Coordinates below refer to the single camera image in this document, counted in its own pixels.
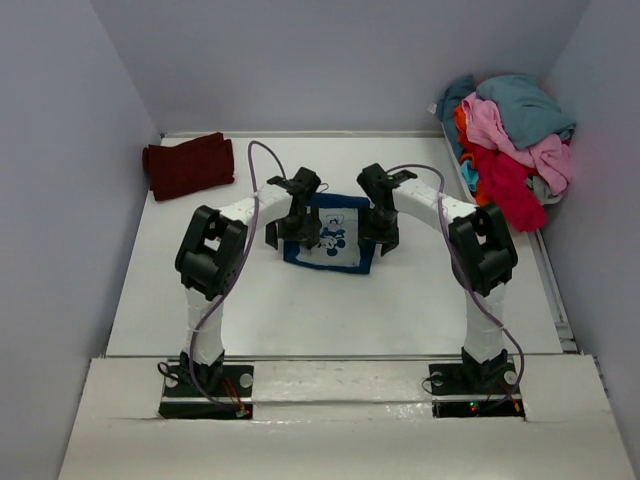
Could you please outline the folded dark red shirt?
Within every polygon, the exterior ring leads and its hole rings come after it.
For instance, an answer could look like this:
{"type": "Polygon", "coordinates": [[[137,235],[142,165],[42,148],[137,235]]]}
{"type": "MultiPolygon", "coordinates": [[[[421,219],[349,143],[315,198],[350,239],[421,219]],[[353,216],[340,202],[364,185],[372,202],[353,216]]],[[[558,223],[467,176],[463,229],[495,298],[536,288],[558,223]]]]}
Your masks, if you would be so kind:
{"type": "Polygon", "coordinates": [[[172,147],[148,145],[142,152],[142,166],[157,202],[234,182],[232,142],[220,132],[172,147]]]}

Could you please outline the orange t shirt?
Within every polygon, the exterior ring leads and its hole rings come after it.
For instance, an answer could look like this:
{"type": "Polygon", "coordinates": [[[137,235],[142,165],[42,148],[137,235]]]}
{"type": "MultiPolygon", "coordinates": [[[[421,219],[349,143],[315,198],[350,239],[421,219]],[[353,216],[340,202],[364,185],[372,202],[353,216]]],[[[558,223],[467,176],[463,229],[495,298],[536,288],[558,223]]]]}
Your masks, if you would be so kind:
{"type": "Polygon", "coordinates": [[[480,206],[497,203],[498,152],[476,145],[468,139],[467,115],[462,105],[454,109],[453,119],[457,131],[457,143],[462,147],[462,154],[471,153],[473,155],[473,165],[479,174],[477,192],[474,194],[476,203],[480,206]]]}

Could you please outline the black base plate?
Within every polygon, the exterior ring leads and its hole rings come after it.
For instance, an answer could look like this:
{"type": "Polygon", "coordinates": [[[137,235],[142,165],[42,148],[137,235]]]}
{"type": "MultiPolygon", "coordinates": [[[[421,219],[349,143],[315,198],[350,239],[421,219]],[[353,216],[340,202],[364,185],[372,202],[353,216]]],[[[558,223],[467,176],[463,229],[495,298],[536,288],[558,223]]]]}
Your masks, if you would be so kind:
{"type": "Polygon", "coordinates": [[[513,362],[508,362],[488,382],[474,383],[465,376],[462,363],[429,365],[422,389],[431,396],[435,418],[526,417],[513,362]]]}
{"type": "Polygon", "coordinates": [[[163,376],[158,414],[178,420],[251,420],[254,366],[227,364],[213,386],[196,387],[187,369],[177,362],[159,362],[163,376]]]}

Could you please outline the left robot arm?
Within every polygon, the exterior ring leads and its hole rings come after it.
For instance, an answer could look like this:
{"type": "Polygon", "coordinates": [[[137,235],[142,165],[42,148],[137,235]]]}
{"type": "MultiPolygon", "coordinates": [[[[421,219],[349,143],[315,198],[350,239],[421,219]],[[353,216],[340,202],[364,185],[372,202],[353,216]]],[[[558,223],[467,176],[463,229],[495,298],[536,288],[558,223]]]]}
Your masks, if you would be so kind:
{"type": "Polygon", "coordinates": [[[309,201],[321,184],[317,174],[300,168],[291,179],[269,179],[250,197],[213,209],[197,208],[175,260],[187,297],[188,336],[180,354],[181,381],[210,397],[221,383],[224,346],[223,305],[248,259],[260,230],[277,248],[281,241],[304,248],[319,243],[318,209],[309,201]]]}

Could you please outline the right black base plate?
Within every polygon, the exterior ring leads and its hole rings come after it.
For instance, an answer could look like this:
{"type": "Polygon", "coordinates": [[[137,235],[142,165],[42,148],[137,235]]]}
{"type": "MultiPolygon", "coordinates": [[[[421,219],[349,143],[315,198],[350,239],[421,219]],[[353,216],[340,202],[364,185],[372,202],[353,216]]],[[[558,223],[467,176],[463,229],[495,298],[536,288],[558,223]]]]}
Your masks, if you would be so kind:
{"type": "Polygon", "coordinates": [[[465,376],[462,363],[429,365],[422,389],[431,396],[435,418],[526,417],[513,362],[508,362],[488,382],[474,383],[465,376]]]}

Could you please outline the magenta t shirt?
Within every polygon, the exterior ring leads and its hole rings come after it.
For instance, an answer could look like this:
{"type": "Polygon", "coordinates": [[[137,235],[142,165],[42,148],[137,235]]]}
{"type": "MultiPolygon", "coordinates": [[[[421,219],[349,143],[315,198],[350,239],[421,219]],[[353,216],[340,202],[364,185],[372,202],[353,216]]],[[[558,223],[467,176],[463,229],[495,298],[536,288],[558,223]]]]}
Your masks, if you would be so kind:
{"type": "Polygon", "coordinates": [[[546,223],[544,208],[526,186],[526,167],[499,150],[480,145],[474,146],[473,165],[479,175],[475,199],[480,206],[497,205],[519,232],[534,232],[546,223]]]}

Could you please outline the light pink t shirt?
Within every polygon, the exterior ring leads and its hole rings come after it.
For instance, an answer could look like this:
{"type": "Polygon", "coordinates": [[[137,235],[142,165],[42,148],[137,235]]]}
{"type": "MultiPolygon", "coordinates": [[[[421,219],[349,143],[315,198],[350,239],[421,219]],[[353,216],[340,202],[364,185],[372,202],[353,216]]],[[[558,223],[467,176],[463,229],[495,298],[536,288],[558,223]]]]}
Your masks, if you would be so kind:
{"type": "Polygon", "coordinates": [[[571,153],[557,134],[548,135],[540,142],[518,149],[503,127],[498,106],[490,100],[481,100],[471,93],[461,102],[465,114],[466,137],[475,144],[489,150],[497,150],[521,165],[535,169],[546,181],[553,196],[567,189],[572,176],[571,153]]]}

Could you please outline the navy blue t shirt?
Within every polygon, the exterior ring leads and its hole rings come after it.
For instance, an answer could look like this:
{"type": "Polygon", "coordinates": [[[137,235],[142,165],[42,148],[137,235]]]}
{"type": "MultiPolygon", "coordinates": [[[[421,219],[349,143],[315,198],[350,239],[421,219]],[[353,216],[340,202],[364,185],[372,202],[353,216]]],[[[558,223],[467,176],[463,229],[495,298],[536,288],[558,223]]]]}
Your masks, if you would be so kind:
{"type": "Polygon", "coordinates": [[[376,244],[359,243],[359,213],[370,207],[364,197],[316,193],[309,208],[317,208],[319,242],[310,249],[295,242],[283,245],[283,260],[292,265],[320,271],[368,275],[376,244]]]}

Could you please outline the grey blue t shirt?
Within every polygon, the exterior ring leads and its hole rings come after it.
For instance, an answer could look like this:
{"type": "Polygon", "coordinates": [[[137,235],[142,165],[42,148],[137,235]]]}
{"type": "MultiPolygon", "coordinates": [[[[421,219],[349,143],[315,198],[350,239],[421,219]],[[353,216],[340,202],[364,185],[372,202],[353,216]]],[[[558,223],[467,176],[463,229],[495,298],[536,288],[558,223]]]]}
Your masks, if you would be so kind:
{"type": "Polygon", "coordinates": [[[471,93],[496,104],[503,128],[517,149],[531,147],[551,134],[569,141],[575,133],[576,120],[539,87],[535,76],[500,75],[476,85],[474,76],[467,74],[451,82],[431,107],[432,114],[447,127],[448,135],[455,127],[455,108],[471,93]]]}

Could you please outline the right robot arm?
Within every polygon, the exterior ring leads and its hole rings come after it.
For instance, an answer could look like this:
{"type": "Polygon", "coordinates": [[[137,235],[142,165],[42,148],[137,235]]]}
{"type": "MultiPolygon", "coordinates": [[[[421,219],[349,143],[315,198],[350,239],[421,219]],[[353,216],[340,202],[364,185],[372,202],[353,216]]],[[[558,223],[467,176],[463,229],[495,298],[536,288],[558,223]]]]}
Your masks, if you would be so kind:
{"type": "Polygon", "coordinates": [[[364,168],[357,183],[370,205],[359,211],[358,241],[386,255],[399,246],[398,216],[406,214],[440,232],[452,273],[465,292],[466,336],[461,361],[430,374],[432,392],[484,393],[508,368],[507,337],[498,319],[518,255],[506,220],[494,204],[480,207],[431,187],[406,169],[364,168]]]}

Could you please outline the light blue t shirt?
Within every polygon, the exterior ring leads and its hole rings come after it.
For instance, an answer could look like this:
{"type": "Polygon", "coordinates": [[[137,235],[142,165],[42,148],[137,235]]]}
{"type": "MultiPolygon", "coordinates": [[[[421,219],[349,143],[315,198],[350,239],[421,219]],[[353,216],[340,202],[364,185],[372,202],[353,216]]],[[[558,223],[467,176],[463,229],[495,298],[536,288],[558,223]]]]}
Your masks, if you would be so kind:
{"type": "Polygon", "coordinates": [[[460,172],[472,195],[477,192],[479,181],[478,171],[473,165],[474,157],[471,153],[463,153],[460,157],[460,172]]]}

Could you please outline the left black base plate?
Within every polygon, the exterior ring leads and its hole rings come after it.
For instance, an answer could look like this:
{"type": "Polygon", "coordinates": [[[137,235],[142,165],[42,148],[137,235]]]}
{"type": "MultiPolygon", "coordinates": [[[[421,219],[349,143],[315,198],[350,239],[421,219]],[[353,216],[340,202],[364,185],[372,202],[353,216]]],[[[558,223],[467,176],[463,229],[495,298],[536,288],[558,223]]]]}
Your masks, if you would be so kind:
{"type": "Polygon", "coordinates": [[[163,376],[158,414],[178,420],[251,420],[254,366],[227,364],[213,386],[196,387],[187,369],[177,362],[159,362],[163,376]]]}

